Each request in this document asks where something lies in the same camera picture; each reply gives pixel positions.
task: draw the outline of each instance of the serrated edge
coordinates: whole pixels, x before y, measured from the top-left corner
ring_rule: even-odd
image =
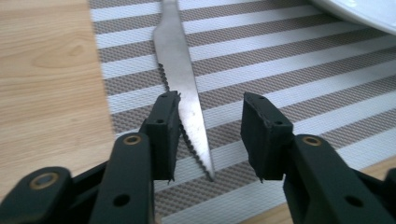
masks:
[[[163,64],[158,63],[158,71],[160,71],[161,80],[163,81],[163,84],[165,85],[166,91],[170,91],[168,78],[166,77],[165,69],[163,68]]]
[[[163,68],[163,64],[158,63],[158,70],[160,71],[160,75],[161,75],[161,80],[163,81],[163,84],[165,85],[165,89],[166,91],[170,91],[169,88],[169,83],[168,83],[168,79],[166,77],[166,73],[165,73],[165,69]],[[210,180],[210,181],[214,181],[214,179],[210,176],[210,173],[208,171],[208,169],[206,168],[206,166],[204,166],[203,161],[201,160],[201,158],[197,155],[196,150],[194,149],[194,146],[191,144],[190,138],[186,133],[186,130],[184,129],[183,123],[180,121],[180,132],[183,135],[183,140],[187,145],[187,149],[189,150],[189,152],[191,153],[191,155],[195,158],[195,160],[197,161],[198,165],[201,167],[201,169],[204,171],[206,177]]]
[[[209,181],[214,181],[214,179],[210,176],[209,171],[207,170],[206,166],[204,165],[203,161],[201,160],[201,158],[197,155],[196,150],[194,149],[194,146],[191,144],[190,138],[186,133],[186,130],[184,129],[184,126],[182,124],[182,122],[180,121],[180,132],[183,135],[183,140],[187,145],[187,149],[189,150],[189,152],[192,154],[192,156],[195,158],[195,160],[197,161],[198,165],[201,167],[201,169],[204,171],[207,179]]]

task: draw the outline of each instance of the wood grain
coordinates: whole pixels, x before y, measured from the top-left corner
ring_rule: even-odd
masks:
[[[79,174],[114,134],[84,0],[0,1],[0,198],[46,166]]]

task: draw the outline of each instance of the stainless steel knife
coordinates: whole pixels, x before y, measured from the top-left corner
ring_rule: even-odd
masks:
[[[196,153],[208,177],[214,180],[215,170],[177,0],[163,0],[163,17],[153,39],[166,89],[180,93],[178,112],[186,143]]]

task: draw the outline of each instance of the gray and white stripes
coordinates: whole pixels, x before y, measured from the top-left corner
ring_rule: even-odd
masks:
[[[164,92],[152,31],[161,3],[91,0],[116,133],[136,130]],[[180,141],[176,182],[156,181],[164,223],[237,223],[285,202],[259,184],[239,136],[244,91],[268,97],[295,133],[325,137],[356,169],[396,155],[396,37],[305,0],[180,0],[218,181]]]

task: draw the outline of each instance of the black plastic part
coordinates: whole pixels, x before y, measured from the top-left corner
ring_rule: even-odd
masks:
[[[363,182],[364,186],[366,186],[367,189],[369,189],[373,194],[380,197],[383,181],[357,170],[352,169],[352,171],[361,180],[361,182]]]
[[[281,180],[285,147],[293,139],[292,123],[265,97],[246,92],[241,136],[256,176]]]
[[[153,178],[156,180],[175,179],[176,154],[180,137],[179,101],[180,96],[177,91],[160,95],[139,130],[149,137]]]
[[[284,187],[294,223],[394,223],[380,201],[324,139],[296,135],[289,154],[299,174],[287,171]],[[296,191],[290,186],[306,189],[309,196],[300,199],[308,200],[305,208],[294,207],[302,204],[296,203]]]
[[[381,196],[389,212],[396,218],[396,168],[388,171],[381,186]]]
[[[73,202],[65,209],[64,215],[56,219],[55,223],[88,223],[106,164],[107,162],[103,162],[73,178]]]
[[[149,138],[128,133],[116,140],[89,223],[154,222]]]
[[[53,223],[70,203],[72,179],[63,167],[46,167],[25,176],[0,207],[0,223]]]

